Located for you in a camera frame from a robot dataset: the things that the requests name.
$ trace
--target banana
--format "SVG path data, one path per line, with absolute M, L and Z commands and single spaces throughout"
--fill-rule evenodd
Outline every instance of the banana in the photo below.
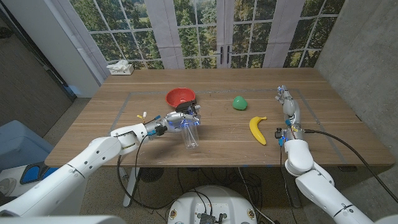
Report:
M 266 145 L 266 139 L 264 138 L 264 136 L 261 134 L 259 127 L 258 127 L 258 123 L 260 123 L 260 121 L 262 121 L 263 119 L 267 119 L 267 117 L 263 117 L 260 118 L 258 116 L 253 117 L 250 120 L 250 131 L 253 134 L 253 136 L 257 139 L 257 141 L 259 141 L 261 144 Z

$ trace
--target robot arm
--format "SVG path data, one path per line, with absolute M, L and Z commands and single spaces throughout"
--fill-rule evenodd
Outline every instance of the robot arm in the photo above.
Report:
M 111 137 L 94 139 L 88 147 L 67 164 L 39 182 L 17 199 L 0 207 L 1 216 L 37 217 L 47 216 L 63 202 L 94 171 L 112 158 L 136 150 L 143 144 L 166 131 L 179 132 L 184 122 L 200 124 L 195 102 L 187 102 L 184 111 L 160 116 L 146 124 L 135 124 L 116 129 Z
M 285 140 L 285 168 L 288 173 L 297 177 L 298 189 L 327 212 L 336 223 L 373 223 L 335 188 L 331 175 L 314 162 L 308 143 L 303 138 L 299 105 L 286 86 L 278 88 L 278 95 L 275 98 L 283 104 L 287 127 L 284 130 L 277 129 L 275 137 L 279 138 L 281 146 Z

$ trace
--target wooden table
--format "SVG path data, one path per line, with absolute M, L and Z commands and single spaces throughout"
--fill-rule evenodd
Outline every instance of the wooden table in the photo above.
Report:
M 324 130 L 340 137 L 373 166 L 395 163 L 386 147 L 313 68 L 136 70 L 130 76 L 108 77 L 45 163 L 51 167 L 64 165 L 94 138 L 140 123 L 137 114 L 143 111 L 148 112 L 148 118 L 166 115 L 174 110 L 165 102 L 166 93 L 188 87 L 196 92 L 201 105 L 200 147 L 185 149 L 181 134 L 166 133 L 143 145 L 138 167 L 279 166 L 280 147 L 274 131 L 285 125 L 282 105 L 274 97 L 281 85 L 286 85 L 298 101 L 304 129 Z M 238 95 L 248 102 L 244 111 L 232 107 Z M 250 132 L 249 121 L 255 116 L 268 117 L 259 123 L 266 146 Z M 337 141 L 319 134 L 306 134 L 305 139 L 320 165 L 362 164 Z M 134 166 L 135 156 L 135 152 L 128 154 L 122 166 Z M 106 166 L 115 166 L 116 159 Z

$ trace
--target tissue box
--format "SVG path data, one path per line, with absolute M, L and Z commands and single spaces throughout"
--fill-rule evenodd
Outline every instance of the tissue box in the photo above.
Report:
M 110 68 L 109 71 L 111 71 L 111 75 L 131 75 L 132 72 L 134 71 L 134 67 L 132 66 L 132 64 L 129 64 L 127 66 L 127 69 L 125 70 L 117 71 Z

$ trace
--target green ball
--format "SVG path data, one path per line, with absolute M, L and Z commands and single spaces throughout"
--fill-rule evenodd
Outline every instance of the green ball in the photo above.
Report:
M 232 106 L 237 110 L 244 110 L 248 106 L 248 103 L 246 102 L 246 100 L 244 100 L 242 96 L 237 96 L 235 97 Z

